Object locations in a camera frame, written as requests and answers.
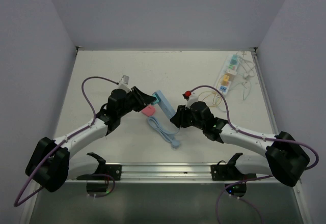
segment gray floor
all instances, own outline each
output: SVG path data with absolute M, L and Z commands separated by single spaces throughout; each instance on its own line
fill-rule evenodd
M 107 197 L 86 197 L 85 183 L 66 183 L 57 192 L 42 191 L 30 224 L 217 223 L 215 202 L 223 184 L 118 183 Z M 251 183 L 243 197 L 261 212 L 265 224 L 303 223 L 293 189 L 279 183 Z M 259 224 L 257 212 L 224 194 L 223 224 Z

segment pink object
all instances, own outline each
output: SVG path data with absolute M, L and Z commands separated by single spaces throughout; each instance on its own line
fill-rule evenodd
M 146 108 L 142 110 L 142 113 L 150 117 L 155 113 L 155 108 L 152 105 L 148 105 Z

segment coiled blue cable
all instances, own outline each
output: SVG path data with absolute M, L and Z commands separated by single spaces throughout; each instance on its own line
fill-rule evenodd
M 172 148 L 178 148 L 180 146 L 180 141 L 174 138 L 174 135 L 177 134 L 180 131 L 180 128 L 177 130 L 177 132 L 169 132 L 163 129 L 161 124 L 158 122 L 157 118 L 154 116 L 150 116 L 147 118 L 147 123 L 155 130 L 157 131 L 165 141 L 168 143 L 171 143 Z

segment power outlet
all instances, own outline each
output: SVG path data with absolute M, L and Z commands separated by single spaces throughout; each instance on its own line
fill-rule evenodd
M 226 92 L 227 87 L 226 86 L 220 86 L 220 91 Z

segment gray wall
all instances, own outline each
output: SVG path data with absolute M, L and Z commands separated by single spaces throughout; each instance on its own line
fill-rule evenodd
M 326 0 L 286 0 L 258 48 L 279 130 L 318 150 L 303 186 L 316 224 L 325 223 Z
M 24 169 L 52 136 L 75 49 L 51 0 L 0 0 L 0 223 L 18 223 Z
M 53 0 L 86 49 L 257 47 L 284 0 Z

